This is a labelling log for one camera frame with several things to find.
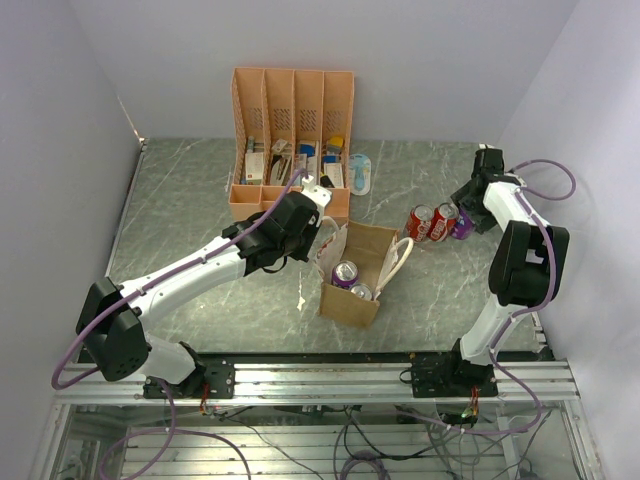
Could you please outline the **patterned canvas tote bag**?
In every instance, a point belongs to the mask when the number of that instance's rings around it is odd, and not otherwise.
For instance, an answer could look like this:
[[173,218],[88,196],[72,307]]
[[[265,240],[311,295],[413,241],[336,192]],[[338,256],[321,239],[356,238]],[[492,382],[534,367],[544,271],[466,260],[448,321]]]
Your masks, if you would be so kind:
[[321,245],[314,264],[321,278],[318,314],[368,328],[384,288],[408,261],[414,241],[395,229],[349,221]]

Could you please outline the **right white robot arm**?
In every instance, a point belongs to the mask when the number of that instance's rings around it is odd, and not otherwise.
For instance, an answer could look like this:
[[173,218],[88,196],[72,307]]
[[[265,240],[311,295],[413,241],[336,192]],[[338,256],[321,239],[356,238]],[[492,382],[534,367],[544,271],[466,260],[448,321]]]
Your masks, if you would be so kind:
[[480,234],[498,227],[502,236],[488,274],[490,297],[471,329],[456,341],[440,375],[442,387],[459,396],[493,377],[498,353],[521,319],[558,294],[570,234],[534,209],[532,190],[517,171],[535,159],[505,168],[503,151],[483,145],[470,180],[452,195],[460,218]]

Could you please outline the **red cola can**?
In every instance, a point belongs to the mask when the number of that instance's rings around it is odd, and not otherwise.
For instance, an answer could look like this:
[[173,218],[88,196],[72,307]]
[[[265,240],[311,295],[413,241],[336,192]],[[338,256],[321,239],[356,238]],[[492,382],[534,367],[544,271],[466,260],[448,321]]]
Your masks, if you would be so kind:
[[443,202],[434,210],[428,238],[433,242],[444,241],[459,217],[458,207],[453,202]]
[[434,211],[427,205],[419,204],[413,207],[408,215],[404,236],[411,238],[415,243],[423,242],[434,217]]

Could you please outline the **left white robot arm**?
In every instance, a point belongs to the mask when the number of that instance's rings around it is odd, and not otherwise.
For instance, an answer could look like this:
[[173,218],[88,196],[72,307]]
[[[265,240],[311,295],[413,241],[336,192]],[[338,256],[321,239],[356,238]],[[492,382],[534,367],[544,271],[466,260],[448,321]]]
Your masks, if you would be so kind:
[[186,343],[151,335],[146,325],[219,285],[276,264],[306,261],[331,194],[321,187],[285,194],[265,212],[234,223],[200,250],[147,276],[94,283],[76,331],[108,382],[134,373],[167,382],[182,397],[203,387],[206,366]]

